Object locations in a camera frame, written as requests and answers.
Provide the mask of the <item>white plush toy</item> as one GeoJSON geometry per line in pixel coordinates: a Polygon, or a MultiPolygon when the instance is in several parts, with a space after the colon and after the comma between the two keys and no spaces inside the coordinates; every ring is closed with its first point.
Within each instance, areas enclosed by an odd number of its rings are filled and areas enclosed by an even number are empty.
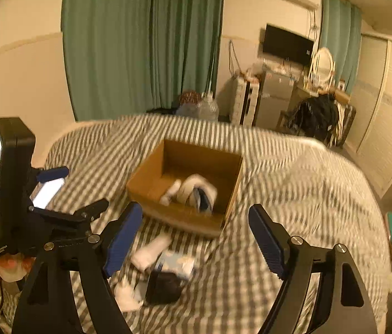
{"type": "Polygon", "coordinates": [[[147,245],[138,249],[130,257],[131,264],[141,272],[150,268],[171,244],[171,238],[167,234],[160,234],[147,245]]]}

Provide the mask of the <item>grey mini fridge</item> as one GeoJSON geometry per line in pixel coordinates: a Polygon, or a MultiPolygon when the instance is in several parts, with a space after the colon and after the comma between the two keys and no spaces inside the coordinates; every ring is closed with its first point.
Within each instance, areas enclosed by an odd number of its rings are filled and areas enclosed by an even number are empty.
{"type": "Polygon", "coordinates": [[[275,130],[281,111],[286,111],[292,95],[293,80],[275,72],[262,72],[259,76],[259,98],[254,125],[275,130]]]}

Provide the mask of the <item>white tube bottle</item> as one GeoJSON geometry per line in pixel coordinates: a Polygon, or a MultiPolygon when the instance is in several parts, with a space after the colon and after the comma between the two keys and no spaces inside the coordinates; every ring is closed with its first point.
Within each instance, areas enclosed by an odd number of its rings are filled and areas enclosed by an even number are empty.
{"type": "Polygon", "coordinates": [[[171,202],[177,202],[177,194],[181,185],[181,180],[175,180],[174,183],[161,196],[159,202],[164,206],[169,206],[171,202]]]}

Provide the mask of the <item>white suitcase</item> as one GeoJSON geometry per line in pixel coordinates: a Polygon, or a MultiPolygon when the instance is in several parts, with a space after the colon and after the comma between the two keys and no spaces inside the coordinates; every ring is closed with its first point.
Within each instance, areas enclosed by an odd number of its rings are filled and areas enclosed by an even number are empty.
{"type": "Polygon", "coordinates": [[[231,93],[230,122],[235,125],[251,127],[258,97],[259,80],[257,78],[235,77],[231,93]]]}

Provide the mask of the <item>oval white mirror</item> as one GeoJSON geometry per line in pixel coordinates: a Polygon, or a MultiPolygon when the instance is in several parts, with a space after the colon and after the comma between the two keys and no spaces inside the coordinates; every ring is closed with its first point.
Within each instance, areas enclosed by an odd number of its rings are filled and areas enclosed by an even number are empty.
{"type": "Polygon", "coordinates": [[[311,61],[309,79],[313,86],[330,85],[335,73],[336,63],[328,48],[320,48],[311,61]]]}

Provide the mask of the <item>clear water jug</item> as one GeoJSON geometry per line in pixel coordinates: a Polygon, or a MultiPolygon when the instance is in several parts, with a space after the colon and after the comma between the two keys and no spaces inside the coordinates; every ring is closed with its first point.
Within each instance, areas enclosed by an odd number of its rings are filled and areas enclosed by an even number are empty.
{"type": "Polygon", "coordinates": [[[204,93],[197,104],[197,118],[206,121],[218,121],[219,106],[212,92],[204,93]]]}

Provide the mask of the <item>light blue tissue pack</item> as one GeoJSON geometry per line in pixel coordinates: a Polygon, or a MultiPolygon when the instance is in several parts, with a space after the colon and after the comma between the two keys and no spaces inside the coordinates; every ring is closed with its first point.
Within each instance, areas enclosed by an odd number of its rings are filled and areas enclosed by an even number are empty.
{"type": "Polygon", "coordinates": [[[179,252],[165,250],[155,263],[155,271],[174,273],[181,280],[189,281],[196,266],[196,259],[179,252]]]}

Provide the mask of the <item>black round object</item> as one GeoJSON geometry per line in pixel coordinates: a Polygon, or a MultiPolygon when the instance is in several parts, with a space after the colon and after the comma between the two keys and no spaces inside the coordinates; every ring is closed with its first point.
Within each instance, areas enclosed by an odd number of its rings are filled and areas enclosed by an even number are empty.
{"type": "Polygon", "coordinates": [[[185,282],[173,272],[152,271],[145,293],[148,305],[172,304],[181,297],[185,282]]]}

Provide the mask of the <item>lit smartphone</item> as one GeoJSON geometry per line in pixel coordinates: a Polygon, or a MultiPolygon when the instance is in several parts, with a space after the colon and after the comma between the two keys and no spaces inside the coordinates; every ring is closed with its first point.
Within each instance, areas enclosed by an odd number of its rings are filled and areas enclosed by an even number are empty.
{"type": "Polygon", "coordinates": [[[31,198],[33,206],[45,209],[65,183],[64,178],[58,178],[41,184],[31,198]]]}

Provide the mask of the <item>brown patterned cushion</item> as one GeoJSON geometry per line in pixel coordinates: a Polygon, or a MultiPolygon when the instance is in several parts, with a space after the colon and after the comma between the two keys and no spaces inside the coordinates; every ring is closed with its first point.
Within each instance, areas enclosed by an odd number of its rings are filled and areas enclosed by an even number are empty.
{"type": "Polygon", "coordinates": [[[185,90],[179,95],[179,105],[194,104],[197,105],[202,100],[200,93],[195,90],[185,90]]]}

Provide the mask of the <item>black wall television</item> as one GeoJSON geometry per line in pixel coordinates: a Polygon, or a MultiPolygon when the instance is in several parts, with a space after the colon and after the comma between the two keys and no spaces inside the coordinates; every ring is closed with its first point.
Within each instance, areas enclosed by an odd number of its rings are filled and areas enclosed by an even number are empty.
{"type": "Polygon", "coordinates": [[[314,41],[268,24],[262,43],[262,52],[297,63],[303,67],[311,64],[314,41]]]}

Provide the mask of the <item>grey checked bed quilt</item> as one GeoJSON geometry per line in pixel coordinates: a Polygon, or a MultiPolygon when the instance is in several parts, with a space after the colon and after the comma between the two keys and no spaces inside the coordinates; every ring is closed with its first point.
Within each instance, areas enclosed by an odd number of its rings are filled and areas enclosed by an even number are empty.
{"type": "Polygon", "coordinates": [[[126,314],[135,333],[256,333],[281,281],[268,270],[248,226],[260,203],[293,235],[318,247],[345,244],[368,291],[383,333],[392,285],[384,220],[363,173],[316,143],[256,128],[193,118],[142,115],[101,121],[68,133],[44,166],[67,166],[66,184],[51,207],[71,213],[100,198],[108,210],[92,228],[102,231],[127,204],[125,186],[163,139],[240,154],[243,168],[233,210],[215,240],[170,229],[172,248],[194,256],[196,275],[178,302],[126,314]]]}

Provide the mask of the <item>small green curtain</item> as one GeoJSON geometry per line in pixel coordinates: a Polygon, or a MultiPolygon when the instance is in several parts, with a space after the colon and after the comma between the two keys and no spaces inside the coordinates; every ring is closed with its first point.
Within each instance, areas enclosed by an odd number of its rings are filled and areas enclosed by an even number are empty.
{"type": "Polygon", "coordinates": [[[343,80],[351,95],[357,77],[361,42],[361,10],[348,0],[322,0],[320,48],[328,48],[336,63],[336,85],[343,80]]]}

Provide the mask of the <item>open cardboard box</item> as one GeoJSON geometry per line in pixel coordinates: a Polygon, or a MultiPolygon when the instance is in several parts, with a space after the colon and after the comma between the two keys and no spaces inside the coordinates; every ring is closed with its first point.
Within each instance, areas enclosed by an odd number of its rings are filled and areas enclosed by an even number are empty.
{"type": "Polygon", "coordinates": [[[147,216],[218,237],[234,206],[242,166],[239,154],[164,139],[128,180],[127,192],[147,216]]]}

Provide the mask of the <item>black jacket on chair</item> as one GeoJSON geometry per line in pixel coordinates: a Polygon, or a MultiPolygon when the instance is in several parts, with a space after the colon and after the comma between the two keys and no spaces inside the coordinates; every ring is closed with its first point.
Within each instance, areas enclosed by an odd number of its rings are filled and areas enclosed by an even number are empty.
{"type": "Polygon", "coordinates": [[[332,94],[310,97],[289,113],[286,127],[295,134],[315,138],[329,144],[339,123],[339,109],[332,94]]]}

